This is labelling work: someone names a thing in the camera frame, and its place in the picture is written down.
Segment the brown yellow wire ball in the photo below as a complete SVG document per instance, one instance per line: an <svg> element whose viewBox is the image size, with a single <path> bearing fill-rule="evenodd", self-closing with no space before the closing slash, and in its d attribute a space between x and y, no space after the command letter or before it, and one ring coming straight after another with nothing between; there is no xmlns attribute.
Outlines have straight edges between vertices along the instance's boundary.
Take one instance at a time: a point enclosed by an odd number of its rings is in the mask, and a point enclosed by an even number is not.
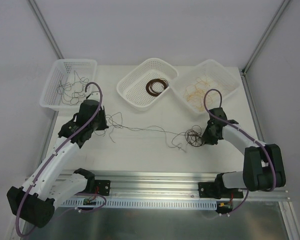
<svg viewBox="0 0 300 240"><path fill-rule="evenodd" d="M190 129L184 133L185 140L188 145L198 148L205 145L202 139L203 129L199 125L193 125Z"/></svg>

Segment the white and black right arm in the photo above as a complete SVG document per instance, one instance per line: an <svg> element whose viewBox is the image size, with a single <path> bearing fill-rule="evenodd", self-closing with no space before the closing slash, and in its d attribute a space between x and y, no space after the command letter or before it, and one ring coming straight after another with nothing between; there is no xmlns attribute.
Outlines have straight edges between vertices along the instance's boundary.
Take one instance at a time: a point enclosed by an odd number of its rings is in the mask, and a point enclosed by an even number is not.
<svg viewBox="0 0 300 240"><path fill-rule="evenodd" d="M270 192L286 185L282 153L277 144L256 140L237 121L228 120L221 107L210 109L208 113L202 142L213 146L225 140L243 154L242 171L217 175L214 191L219 197L228 196L233 189Z"/></svg>

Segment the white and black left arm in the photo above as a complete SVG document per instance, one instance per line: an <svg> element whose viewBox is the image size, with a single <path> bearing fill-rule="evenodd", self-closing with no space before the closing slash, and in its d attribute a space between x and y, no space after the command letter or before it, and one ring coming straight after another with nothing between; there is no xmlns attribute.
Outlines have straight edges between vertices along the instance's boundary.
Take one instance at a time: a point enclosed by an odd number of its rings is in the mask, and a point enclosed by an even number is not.
<svg viewBox="0 0 300 240"><path fill-rule="evenodd" d="M94 131L107 129L105 109L98 100L86 99L59 133L52 152L21 187L12 186L6 196L12 213L37 228L52 219L55 210L77 194L96 192L95 175L83 168L73 172L70 179L54 187L54 183L70 161L88 141Z"/></svg>

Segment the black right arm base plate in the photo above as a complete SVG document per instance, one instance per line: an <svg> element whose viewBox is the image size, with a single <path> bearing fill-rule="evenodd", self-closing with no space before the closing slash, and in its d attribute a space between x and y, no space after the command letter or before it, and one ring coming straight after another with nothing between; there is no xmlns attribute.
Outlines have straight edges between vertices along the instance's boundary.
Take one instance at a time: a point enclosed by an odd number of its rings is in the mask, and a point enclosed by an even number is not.
<svg viewBox="0 0 300 240"><path fill-rule="evenodd" d="M199 182L198 194L200 198L211 199L243 199L244 194L237 188L225 188L215 182Z"/></svg>

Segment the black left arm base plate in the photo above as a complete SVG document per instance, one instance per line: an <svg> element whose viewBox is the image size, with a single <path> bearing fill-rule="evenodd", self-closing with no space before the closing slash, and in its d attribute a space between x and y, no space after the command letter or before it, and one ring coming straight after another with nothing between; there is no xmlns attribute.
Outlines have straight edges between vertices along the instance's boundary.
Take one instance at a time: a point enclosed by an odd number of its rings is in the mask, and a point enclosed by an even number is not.
<svg viewBox="0 0 300 240"><path fill-rule="evenodd" d="M101 196L109 196L111 190L111 181L110 180L100 180L95 179L92 186L92 193L98 194Z"/></svg>

